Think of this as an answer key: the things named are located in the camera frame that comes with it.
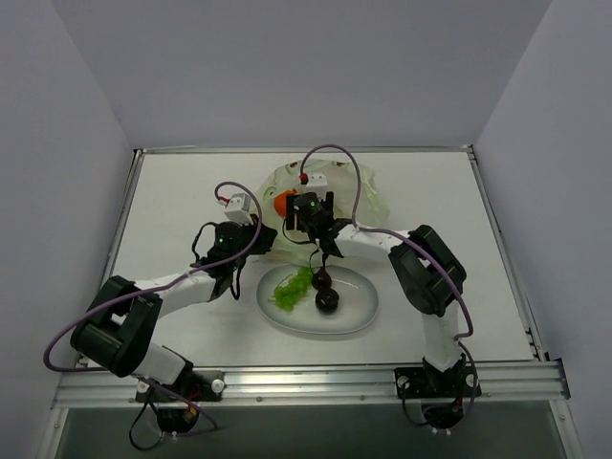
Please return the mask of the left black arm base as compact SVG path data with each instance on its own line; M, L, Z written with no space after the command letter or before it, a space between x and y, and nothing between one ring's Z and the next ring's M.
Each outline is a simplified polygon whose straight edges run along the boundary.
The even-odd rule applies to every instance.
M153 407L161 433L177 437L209 434L221 429L219 423L201 407L204 402L221 402L226 388L222 373L205 375L187 366L172 384L138 377L145 384L144 400Z

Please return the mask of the green fake grapes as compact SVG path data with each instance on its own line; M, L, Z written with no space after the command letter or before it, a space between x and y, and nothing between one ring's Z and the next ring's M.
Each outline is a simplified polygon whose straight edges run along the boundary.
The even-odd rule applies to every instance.
M268 301L282 311L291 312L312 287L312 277L310 268L300 267L274 287Z

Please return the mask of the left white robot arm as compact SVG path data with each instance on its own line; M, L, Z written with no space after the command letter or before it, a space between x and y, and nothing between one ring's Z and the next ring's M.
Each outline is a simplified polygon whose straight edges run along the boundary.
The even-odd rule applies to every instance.
M158 319L225 292L238 298L247 258L269 252L277 236L258 223L214 227L212 247L185 274L141 281L110 277L71 334L71 346L117 377L153 380L169 400L185 399L193 387L192 363L152 342Z

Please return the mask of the translucent plastic bag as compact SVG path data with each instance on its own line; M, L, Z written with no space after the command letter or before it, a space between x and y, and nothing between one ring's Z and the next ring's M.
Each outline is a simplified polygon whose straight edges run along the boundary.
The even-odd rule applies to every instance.
M299 168L301 162L283 164L277 167L263 181L255 192L262 207L264 224L279 231L270 252L264 258L270 261L306 266L311 253L315 250L313 245L301 245L306 236L296 230L282 233L281 218L273 208L273 199L284 191L299 191ZM304 168L306 173L321 172L328 181L328 189L334 192L334 215L339 218L350 218L355 202L359 197L356 218L361 224L370 227L379 227L386 223L390 215L387 200L379 191L375 181L376 172L371 167L360 166L361 188L357 188L355 167L347 162L330 160L307 161Z

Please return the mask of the dark purple fake fruit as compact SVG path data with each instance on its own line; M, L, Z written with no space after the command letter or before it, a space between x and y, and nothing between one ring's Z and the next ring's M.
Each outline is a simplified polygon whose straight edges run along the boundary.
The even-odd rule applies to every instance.
M317 291L329 290L332 288L332 278L324 268L320 268L312 276L312 286Z

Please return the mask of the orange fake fruit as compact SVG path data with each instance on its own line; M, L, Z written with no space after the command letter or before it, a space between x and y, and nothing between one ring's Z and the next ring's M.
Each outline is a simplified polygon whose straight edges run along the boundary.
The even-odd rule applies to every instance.
M285 218L287 215L287 195L290 191L284 191L273 199L273 208L275 212L281 217Z

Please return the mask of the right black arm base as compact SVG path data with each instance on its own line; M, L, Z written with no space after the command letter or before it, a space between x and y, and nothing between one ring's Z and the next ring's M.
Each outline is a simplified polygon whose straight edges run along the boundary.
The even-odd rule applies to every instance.
M482 395L475 365L465 354L446 371L422 361L420 366L396 367L394 378L406 419L413 426L446 434L466 419Z

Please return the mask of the dark round fake fruit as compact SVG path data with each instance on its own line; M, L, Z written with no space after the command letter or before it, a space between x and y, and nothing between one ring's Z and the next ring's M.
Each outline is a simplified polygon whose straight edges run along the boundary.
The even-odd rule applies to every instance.
M322 315L332 315L339 307L339 294L334 289L318 291L315 304Z

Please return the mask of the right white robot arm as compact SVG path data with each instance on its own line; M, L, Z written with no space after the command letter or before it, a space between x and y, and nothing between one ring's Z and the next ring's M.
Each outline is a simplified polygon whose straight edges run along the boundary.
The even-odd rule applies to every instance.
M458 310L465 304L464 267L430 226L404 232L367 228L335 217L332 204L332 192L323 199L314 192L290 195L284 228L305 233L324 258L388 262L422 317L426 386L435 394L449 393L459 383L455 364L462 359Z

